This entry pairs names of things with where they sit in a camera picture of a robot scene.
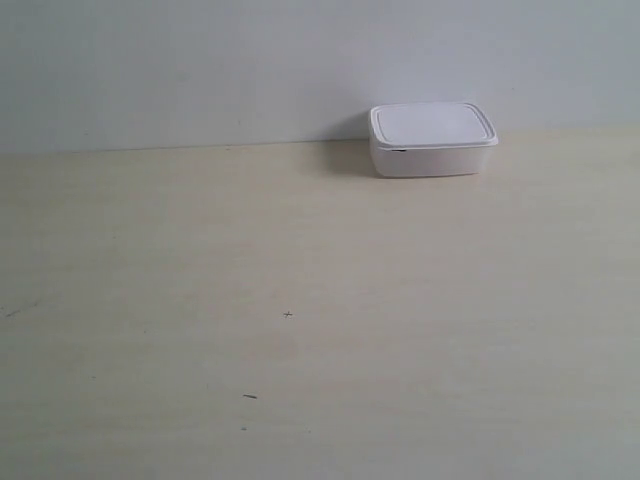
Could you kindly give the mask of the white lidded plastic container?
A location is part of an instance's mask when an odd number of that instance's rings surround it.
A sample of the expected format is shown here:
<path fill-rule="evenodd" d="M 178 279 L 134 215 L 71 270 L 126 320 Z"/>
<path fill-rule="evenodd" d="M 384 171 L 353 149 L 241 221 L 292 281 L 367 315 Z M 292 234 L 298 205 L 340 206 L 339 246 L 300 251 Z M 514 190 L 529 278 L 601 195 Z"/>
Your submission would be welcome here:
<path fill-rule="evenodd" d="M 499 143 L 484 112 L 466 102 L 376 106 L 368 125 L 374 168 L 386 178 L 478 174 Z"/>

